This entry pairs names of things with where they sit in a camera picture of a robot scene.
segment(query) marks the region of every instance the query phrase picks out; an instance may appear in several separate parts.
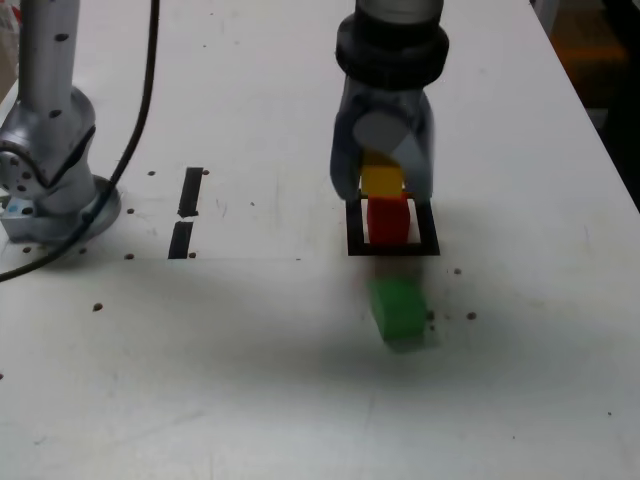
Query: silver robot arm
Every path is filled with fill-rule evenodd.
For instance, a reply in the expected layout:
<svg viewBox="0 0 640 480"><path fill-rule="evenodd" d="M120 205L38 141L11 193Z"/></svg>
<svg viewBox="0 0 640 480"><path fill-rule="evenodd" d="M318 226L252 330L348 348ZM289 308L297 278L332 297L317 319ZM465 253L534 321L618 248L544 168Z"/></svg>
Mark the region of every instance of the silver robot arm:
<svg viewBox="0 0 640 480"><path fill-rule="evenodd" d="M18 98L0 127L0 221L13 242L56 244L80 225L107 181L87 163L95 112L72 86L80 0L22 0ZM114 193L87 236L117 217Z"/></svg>

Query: black cable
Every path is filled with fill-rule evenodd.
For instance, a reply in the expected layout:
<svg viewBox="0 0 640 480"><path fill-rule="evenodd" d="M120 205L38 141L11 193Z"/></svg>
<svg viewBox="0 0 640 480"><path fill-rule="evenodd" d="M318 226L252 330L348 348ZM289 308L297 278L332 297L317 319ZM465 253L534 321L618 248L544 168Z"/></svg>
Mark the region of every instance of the black cable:
<svg viewBox="0 0 640 480"><path fill-rule="evenodd" d="M160 23L160 0L151 0L151 16L149 20L149 44L147 47L147 66L144 75L144 88L142 91L142 102L140 105L140 112L138 113L138 120L136 126L133 129L127 148L125 148L122 158L118 162L116 169L114 170L107 188L99 195L98 201L91 209L90 213L85 213L82 216L82 223L76 229L73 234L64 241L59 247L53 250L46 256L35 260L27 265L0 274L0 283L12 280L27 273L33 272L38 268L49 265L50 263L58 260L62 257L71 247L73 247L82 236L87 233L89 227L100 214L104 206L107 204L109 197L114 193L116 185L120 181L122 174L124 173L127 165L133 157L133 153L136 151L144 126L147 123L147 116L149 115L149 107L151 105L151 95L153 93L153 80L155 76L156 68L156 52L158 49L158 27Z"/></svg>

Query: yellow block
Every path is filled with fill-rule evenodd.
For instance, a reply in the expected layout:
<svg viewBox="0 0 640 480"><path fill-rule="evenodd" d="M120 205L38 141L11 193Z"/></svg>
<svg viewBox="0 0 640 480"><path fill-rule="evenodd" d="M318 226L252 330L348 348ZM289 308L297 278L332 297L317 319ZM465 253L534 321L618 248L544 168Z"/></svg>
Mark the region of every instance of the yellow block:
<svg viewBox="0 0 640 480"><path fill-rule="evenodd" d="M401 197L404 176L398 166L362 167L362 193L370 197Z"/></svg>

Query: black square outline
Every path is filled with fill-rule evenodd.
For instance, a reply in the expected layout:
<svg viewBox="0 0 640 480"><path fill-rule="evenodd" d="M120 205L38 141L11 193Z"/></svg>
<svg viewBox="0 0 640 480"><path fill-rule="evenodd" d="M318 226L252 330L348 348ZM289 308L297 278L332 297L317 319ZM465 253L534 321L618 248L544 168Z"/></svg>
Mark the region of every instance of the black square outline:
<svg viewBox="0 0 640 480"><path fill-rule="evenodd" d="M434 257L440 255L440 245L438 244L431 203L415 205L420 243L386 247L365 243L361 202L368 197L363 195L362 191L358 192L358 196L358 200L345 203L347 250L350 257Z"/></svg>

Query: metal robot base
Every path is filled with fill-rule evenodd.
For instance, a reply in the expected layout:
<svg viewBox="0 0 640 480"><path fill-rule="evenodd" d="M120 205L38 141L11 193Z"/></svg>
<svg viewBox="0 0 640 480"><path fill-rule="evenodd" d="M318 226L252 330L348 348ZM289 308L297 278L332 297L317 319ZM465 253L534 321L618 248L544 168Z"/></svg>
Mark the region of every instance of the metal robot base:
<svg viewBox="0 0 640 480"><path fill-rule="evenodd" d="M93 201L82 210L62 216L38 216L34 203L20 198L11 198L0 214L0 222L14 243L41 243L55 245L64 242L80 226L82 215L91 211L98 198L105 191L108 180L93 176L97 194ZM88 240L109 228L118 218L121 203L117 190L109 197L104 208L89 227L82 240Z"/></svg>

